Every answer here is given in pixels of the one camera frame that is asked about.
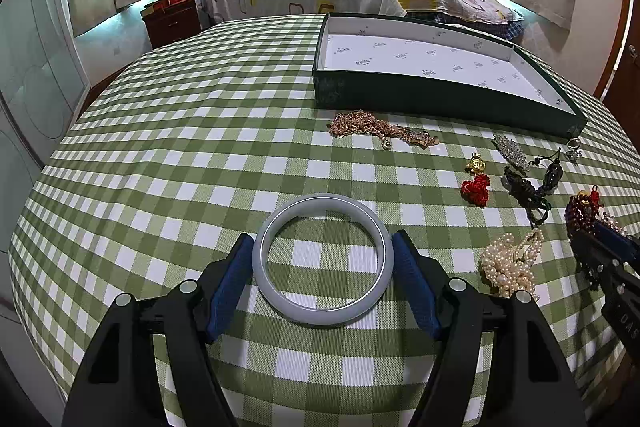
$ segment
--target hair clip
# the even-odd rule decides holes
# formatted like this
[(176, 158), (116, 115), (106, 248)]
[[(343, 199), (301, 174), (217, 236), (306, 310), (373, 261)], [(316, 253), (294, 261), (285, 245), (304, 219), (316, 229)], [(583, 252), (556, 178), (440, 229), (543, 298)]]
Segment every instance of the hair clip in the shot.
[(527, 164), (527, 157), (522, 152), (520, 144), (514, 140), (509, 140), (503, 134), (494, 133), (495, 146), (502, 154), (503, 158), (507, 160), (516, 169), (527, 172), (529, 171), (529, 164)]

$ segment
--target green box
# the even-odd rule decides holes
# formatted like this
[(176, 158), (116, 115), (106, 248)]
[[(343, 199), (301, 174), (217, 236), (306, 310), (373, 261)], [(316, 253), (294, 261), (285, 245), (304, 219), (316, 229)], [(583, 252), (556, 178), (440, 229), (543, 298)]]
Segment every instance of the green box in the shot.
[(433, 22), (328, 13), (313, 78), (319, 108), (457, 118), (565, 139), (587, 123), (517, 46)]

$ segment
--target gold charm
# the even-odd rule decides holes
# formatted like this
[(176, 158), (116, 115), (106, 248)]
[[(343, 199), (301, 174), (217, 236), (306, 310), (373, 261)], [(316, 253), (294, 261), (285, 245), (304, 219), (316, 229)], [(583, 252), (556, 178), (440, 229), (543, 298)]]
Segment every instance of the gold charm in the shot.
[(471, 156), (471, 160), (466, 164), (466, 170), (471, 171), (471, 174), (483, 174), (486, 169), (485, 163), (482, 161), (480, 155), (474, 152)]
[(583, 204), (584, 206), (589, 206), (589, 201), (586, 198), (589, 198), (591, 194), (588, 190), (581, 190), (580, 192), (578, 192), (577, 196), (581, 204)]

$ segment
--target door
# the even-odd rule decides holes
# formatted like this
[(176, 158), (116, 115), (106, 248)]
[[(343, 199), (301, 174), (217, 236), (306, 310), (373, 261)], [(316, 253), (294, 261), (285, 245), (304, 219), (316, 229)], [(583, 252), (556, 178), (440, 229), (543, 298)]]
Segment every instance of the door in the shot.
[(640, 151), (640, 0), (634, 1), (629, 35), (604, 105)]

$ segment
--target wooden door frame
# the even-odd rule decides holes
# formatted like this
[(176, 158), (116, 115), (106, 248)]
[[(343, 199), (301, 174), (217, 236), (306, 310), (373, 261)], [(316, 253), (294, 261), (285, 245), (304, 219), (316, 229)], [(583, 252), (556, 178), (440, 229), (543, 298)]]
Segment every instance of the wooden door frame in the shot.
[(620, 19), (618, 19), (618, 29), (616, 30), (616, 35), (613, 39), (609, 59), (607, 60), (607, 64), (604, 66), (604, 71), (602, 71), (600, 81), (598, 82), (596, 89), (593, 91), (593, 96), (597, 99), (602, 97), (602, 93), (607, 87), (607, 84), (609, 84), (609, 79), (611, 78), (611, 73), (613, 73), (613, 68), (616, 65), (616, 60), (618, 60), (618, 54), (622, 47), (622, 39), (625, 36), (626, 20), (629, 17), (629, 10), (631, 10), (631, 0), (622, 0)]

